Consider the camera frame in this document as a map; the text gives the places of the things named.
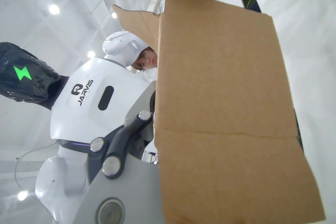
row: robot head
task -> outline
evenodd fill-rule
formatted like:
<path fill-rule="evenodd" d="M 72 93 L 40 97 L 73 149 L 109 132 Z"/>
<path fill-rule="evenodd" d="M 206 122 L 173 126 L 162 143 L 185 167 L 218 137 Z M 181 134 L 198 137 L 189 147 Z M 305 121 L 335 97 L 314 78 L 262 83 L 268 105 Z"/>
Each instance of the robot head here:
<path fill-rule="evenodd" d="M 0 43 L 0 94 L 18 102 L 40 103 L 61 76 L 36 56 L 8 43 Z"/>
<path fill-rule="evenodd" d="M 147 47 L 144 41 L 130 32 L 114 32 L 103 43 L 104 53 L 122 59 L 118 62 L 126 66 L 134 63 Z"/>

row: cardboard box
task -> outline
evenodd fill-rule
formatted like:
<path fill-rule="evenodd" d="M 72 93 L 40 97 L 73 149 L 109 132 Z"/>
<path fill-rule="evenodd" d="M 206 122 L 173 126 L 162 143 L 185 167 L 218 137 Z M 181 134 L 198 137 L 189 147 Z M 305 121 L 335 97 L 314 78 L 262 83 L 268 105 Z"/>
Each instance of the cardboard box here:
<path fill-rule="evenodd" d="M 161 15 L 114 10 L 159 55 L 155 145 L 167 224 L 325 219 L 271 17 L 214 0 L 166 0 Z"/>

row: ceiling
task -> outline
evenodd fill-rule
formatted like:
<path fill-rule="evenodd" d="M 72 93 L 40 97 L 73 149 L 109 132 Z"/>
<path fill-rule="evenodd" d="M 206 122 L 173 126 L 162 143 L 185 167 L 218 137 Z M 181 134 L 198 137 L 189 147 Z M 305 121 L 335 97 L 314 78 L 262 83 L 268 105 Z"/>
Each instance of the ceiling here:
<path fill-rule="evenodd" d="M 61 75 L 71 75 L 89 60 L 88 52 L 103 55 L 102 41 L 121 30 L 111 17 L 112 5 L 146 10 L 149 0 L 0 0 L 1 40 L 21 46 Z M 56 4 L 60 13 L 49 7 Z M 41 204 L 32 198 L 17 201 L 13 160 L 53 141 L 49 136 L 50 111 L 0 96 L 0 223 L 51 223 Z M 19 182 L 34 192 L 37 171 L 56 153 L 55 146 L 27 156 L 18 168 Z"/>

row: robot neck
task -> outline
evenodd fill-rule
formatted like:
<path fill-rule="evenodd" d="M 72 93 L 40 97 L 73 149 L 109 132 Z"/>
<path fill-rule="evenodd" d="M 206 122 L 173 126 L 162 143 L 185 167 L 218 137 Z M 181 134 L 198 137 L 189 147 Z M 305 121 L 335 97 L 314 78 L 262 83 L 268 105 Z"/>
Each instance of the robot neck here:
<path fill-rule="evenodd" d="M 61 76 L 61 79 L 59 81 L 51 84 L 48 88 L 48 95 L 49 95 L 48 99 L 37 104 L 47 108 L 48 110 L 51 110 L 68 79 L 69 77 L 67 76 Z"/>
<path fill-rule="evenodd" d="M 117 54 L 117 55 L 105 55 L 104 59 L 108 59 L 111 60 L 117 64 L 119 64 L 120 66 L 126 68 L 127 62 L 129 61 L 122 53 L 121 54 Z"/>

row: metal bolt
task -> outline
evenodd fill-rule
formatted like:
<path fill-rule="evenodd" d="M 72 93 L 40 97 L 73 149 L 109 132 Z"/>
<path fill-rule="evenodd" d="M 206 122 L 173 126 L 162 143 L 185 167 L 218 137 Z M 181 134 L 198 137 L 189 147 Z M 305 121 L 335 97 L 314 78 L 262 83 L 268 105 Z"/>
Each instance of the metal bolt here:
<path fill-rule="evenodd" d="M 113 176 L 118 173 L 121 167 L 121 161 L 117 157 L 108 157 L 102 166 L 102 171 L 105 176 Z"/>
<path fill-rule="evenodd" d="M 149 112 L 148 110 L 142 110 L 142 111 L 139 113 L 139 118 L 140 118 L 142 121 L 148 121 L 148 120 L 151 118 L 151 112 Z"/>
<path fill-rule="evenodd" d="M 90 144 L 90 150 L 92 152 L 99 152 L 104 146 L 104 139 L 101 137 L 98 137 L 94 139 Z"/>

